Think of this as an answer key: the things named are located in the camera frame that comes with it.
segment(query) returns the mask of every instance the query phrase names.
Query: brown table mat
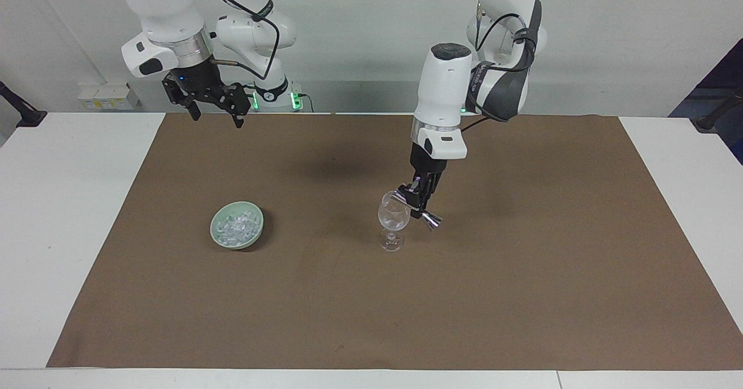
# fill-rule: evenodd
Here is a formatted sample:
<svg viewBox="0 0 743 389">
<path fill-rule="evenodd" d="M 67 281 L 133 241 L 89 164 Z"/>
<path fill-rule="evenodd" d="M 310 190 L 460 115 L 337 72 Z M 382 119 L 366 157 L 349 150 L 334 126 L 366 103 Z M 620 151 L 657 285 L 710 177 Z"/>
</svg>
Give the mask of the brown table mat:
<svg viewBox="0 0 743 389">
<path fill-rule="evenodd" d="M 743 369 L 743 336 L 618 119 L 465 133 L 435 232 L 376 242 L 409 116 L 168 114 L 50 367 Z M 250 252 L 209 236 L 248 200 Z"/>
</svg>

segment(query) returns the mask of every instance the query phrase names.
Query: wine glass base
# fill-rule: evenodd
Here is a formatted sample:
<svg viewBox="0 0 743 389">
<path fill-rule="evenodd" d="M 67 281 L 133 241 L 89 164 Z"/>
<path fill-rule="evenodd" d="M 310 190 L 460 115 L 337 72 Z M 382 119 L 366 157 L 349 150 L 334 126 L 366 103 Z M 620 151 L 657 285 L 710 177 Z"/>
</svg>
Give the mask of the wine glass base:
<svg viewBox="0 0 743 389">
<path fill-rule="evenodd" d="M 405 237 L 400 231 L 392 231 L 383 229 L 377 235 L 377 242 L 379 246 L 389 253 L 400 251 L 405 243 Z"/>
</svg>

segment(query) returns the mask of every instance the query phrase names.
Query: bowl of ice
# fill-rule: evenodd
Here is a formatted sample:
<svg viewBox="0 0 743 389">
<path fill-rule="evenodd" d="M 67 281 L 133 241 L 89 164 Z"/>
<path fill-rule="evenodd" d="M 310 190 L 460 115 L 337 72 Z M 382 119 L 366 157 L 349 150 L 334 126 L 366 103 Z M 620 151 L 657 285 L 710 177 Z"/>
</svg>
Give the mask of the bowl of ice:
<svg viewBox="0 0 743 389">
<path fill-rule="evenodd" d="M 249 201 L 236 201 L 212 218 L 212 239 L 220 246 L 241 250 L 251 246 L 263 231 L 263 212 Z"/>
</svg>

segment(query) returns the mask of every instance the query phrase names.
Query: cable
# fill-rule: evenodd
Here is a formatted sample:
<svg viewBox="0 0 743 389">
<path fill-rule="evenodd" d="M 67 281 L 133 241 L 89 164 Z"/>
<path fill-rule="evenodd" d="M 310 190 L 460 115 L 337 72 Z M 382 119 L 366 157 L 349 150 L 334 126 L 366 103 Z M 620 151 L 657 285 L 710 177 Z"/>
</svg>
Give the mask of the cable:
<svg viewBox="0 0 743 389">
<path fill-rule="evenodd" d="M 481 124 L 482 122 L 485 122 L 487 120 L 488 120 L 487 117 L 483 117 L 483 119 L 480 119 L 479 121 L 472 122 L 472 124 L 469 124 L 466 127 L 462 128 L 461 131 L 464 132 L 464 131 L 470 129 L 471 127 L 474 127 L 474 125 Z"/>
<path fill-rule="evenodd" d="M 508 14 L 504 14 L 503 16 L 501 16 L 498 19 L 496 19 L 496 21 L 494 21 L 493 24 L 491 24 L 490 27 L 488 27 L 488 31 L 485 32 L 485 36 L 482 37 L 482 42 L 480 42 L 480 46 L 477 45 L 478 36 L 475 37 L 475 51 L 480 51 L 481 48 L 482 48 L 482 46 L 485 45 L 485 40 L 488 39 L 488 35 L 490 35 L 490 32 L 496 27 L 497 24 L 499 24 L 501 21 L 503 21 L 503 19 L 506 19 L 506 18 L 509 18 L 509 17 L 515 17 L 517 19 L 520 18 L 520 16 L 517 15 L 517 14 L 515 14 L 515 13 L 508 13 Z"/>
<path fill-rule="evenodd" d="M 253 69 L 247 66 L 239 66 L 241 69 L 245 69 L 249 71 L 254 76 L 258 77 L 260 80 L 265 80 L 268 77 L 268 72 L 271 70 L 271 64 L 273 64 L 273 59 L 276 57 L 276 51 L 279 50 L 279 27 L 276 26 L 275 23 L 268 20 L 267 18 L 258 15 L 255 11 L 250 10 L 246 6 L 241 5 L 240 3 L 236 2 L 235 0 L 222 0 L 222 2 L 228 3 L 228 5 L 233 5 L 239 8 L 240 10 L 244 11 L 245 13 L 250 14 L 250 16 L 255 19 L 255 21 L 266 21 L 266 23 L 270 24 L 271 27 L 273 27 L 274 30 L 276 30 L 276 41 L 273 43 L 273 50 L 271 51 L 271 56 L 268 59 L 268 65 L 266 66 L 266 72 L 263 75 L 258 74 Z"/>
<path fill-rule="evenodd" d="M 299 93 L 299 95 L 297 96 L 300 98 L 308 98 L 310 100 L 310 110 L 312 111 L 312 113 L 315 112 L 315 106 L 312 104 L 312 98 L 310 97 L 310 95 L 307 95 L 307 93 Z"/>
</svg>

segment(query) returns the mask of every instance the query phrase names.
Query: table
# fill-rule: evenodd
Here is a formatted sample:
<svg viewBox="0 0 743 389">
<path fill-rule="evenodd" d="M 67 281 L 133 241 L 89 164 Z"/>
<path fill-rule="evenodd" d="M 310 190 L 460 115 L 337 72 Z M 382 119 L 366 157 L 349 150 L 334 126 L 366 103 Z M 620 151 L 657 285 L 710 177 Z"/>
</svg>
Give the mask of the table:
<svg viewBox="0 0 743 389">
<path fill-rule="evenodd" d="M 743 371 L 42 370 L 163 116 L 50 114 L 39 128 L 18 130 L 0 149 L 3 386 L 743 386 Z M 743 219 L 743 167 L 719 138 L 698 134 L 688 121 L 621 122 L 741 328 L 743 253 L 736 250 L 743 230 L 736 227 Z"/>
</svg>

